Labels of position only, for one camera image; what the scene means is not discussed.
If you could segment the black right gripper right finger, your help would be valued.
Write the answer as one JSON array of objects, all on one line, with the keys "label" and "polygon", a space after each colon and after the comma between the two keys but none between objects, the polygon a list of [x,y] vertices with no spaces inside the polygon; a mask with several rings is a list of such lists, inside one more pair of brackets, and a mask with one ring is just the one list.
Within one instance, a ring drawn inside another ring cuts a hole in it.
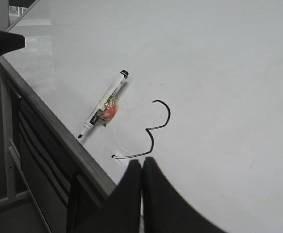
[{"label": "black right gripper right finger", "polygon": [[167,180],[156,161],[142,168],[143,216],[146,233],[223,233],[191,207]]}]

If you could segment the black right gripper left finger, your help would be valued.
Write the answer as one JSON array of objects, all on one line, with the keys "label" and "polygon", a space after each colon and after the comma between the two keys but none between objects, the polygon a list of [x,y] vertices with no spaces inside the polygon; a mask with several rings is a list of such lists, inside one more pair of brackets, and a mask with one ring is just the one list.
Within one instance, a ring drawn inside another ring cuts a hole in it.
[{"label": "black right gripper left finger", "polygon": [[108,199],[76,233],[137,233],[140,226],[141,174],[138,160],[131,160],[120,182]]}]

